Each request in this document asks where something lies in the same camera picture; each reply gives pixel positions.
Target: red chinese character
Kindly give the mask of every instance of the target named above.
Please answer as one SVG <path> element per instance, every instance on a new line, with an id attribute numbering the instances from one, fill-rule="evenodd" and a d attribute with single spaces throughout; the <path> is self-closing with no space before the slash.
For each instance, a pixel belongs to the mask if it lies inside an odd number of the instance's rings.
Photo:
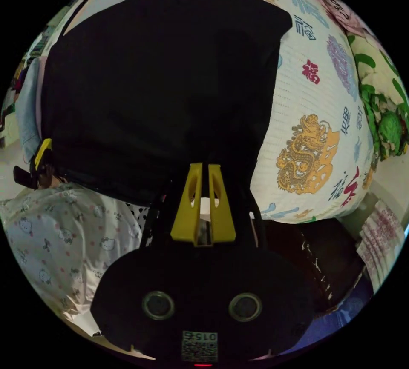
<path id="1" fill-rule="evenodd" d="M 304 71 L 302 72 L 312 83 L 318 84 L 320 82 L 320 77 L 318 77 L 318 65 L 313 64 L 310 60 L 302 66 Z"/>
<path id="2" fill-rule="evenodd" d="M 348 186 L 344 189 L 344 194 L 349 196 L 346 198 L 344 203 L 341 204 L 341 207 L 344 207 L 347 203 L 351 201 L 351 199 L 356 196 L 355 190 L 358 187 L 358 183 L 354 182 L 352 183 L 357 177 L 359 176 L 359 168 L 357 166 L 357 173 L 355 174 L 354 178 L 349 182 Z"/>

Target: camera lens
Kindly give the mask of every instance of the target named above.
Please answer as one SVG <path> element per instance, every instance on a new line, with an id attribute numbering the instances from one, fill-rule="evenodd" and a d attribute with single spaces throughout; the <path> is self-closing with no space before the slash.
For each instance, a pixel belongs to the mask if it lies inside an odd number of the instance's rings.
<path id="1" fill-rule="evenodd" d="M 173 315 L 175 304 L 168 294 L 162 291 L 152 291 L 145 295 L 142 309 L 149 318 L 164 320 Z"/>
<path id="2" fill-rule="evenodd" d="M 231 317 L 239 322 L 252 321 L 260 315 L 261 309 L 260 299 L 250 293 L 243 293 L 234 297 L 229 305 Z"/>

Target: yellow clip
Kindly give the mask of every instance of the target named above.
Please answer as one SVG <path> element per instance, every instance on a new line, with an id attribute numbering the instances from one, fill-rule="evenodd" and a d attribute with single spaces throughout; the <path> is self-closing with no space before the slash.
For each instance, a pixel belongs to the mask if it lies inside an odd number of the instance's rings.
<path id="1" fill-rule="evenodd" d="M 37 155 L 35 156 L 35 159 L 34 159 L 35 170 L 38 169 L 41 158 L 43 157 L 46 149 L 51 149 L 51 139 L 50 138 L 44 139 L 43 143 L 41 144 L 40 149 L 38 150 Z"/>
<path id="2" fill-rule="evenodd" d="M 194 246 L 198 246 L 200 202 L 202 198 L 202 170 L 203 167 L 201 163 L 193 163 L 190 165 L 179 209 L 170 233 L 173 240 L 190 242 L 193 243 Z M 212 231 L 211 245 L 214 243 L 233 242 L 236 239 L 236 231 L 231 217 L 220 165 L 209 165 L 209 193 Z M 217 207 L 215 194 L 219 200 Z"/>
<path id="3" fill-rule="evenodd" d="M 216 207 L 215 193 L 219 200 Z M 223 183 L 220 165 L 209 165 L 210 220 L 212 222 L 213 243 L 228 243 L 236 239 L 229 200 Z"/>

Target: hello kitty print fabric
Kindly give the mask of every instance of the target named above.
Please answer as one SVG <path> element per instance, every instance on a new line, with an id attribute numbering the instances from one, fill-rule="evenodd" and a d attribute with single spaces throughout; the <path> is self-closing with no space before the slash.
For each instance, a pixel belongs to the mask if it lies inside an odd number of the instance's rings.
<path id="1" fill-rule="evenodd" d="M 108 267 L 139 248 L 147 212 L 72 183 L 0 202 L 6 236 L 26 278 L 69 321 L 89 311 Z"/>

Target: qr code sticker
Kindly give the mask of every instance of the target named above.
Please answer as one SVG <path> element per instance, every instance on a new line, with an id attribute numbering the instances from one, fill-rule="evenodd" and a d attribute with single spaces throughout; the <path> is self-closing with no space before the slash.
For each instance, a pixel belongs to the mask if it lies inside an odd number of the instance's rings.
<path id="1" fill-rule="evenodd" d="M 217 357 L 217 333 L 183 331 L 182 360 L 210 363 Z"/>

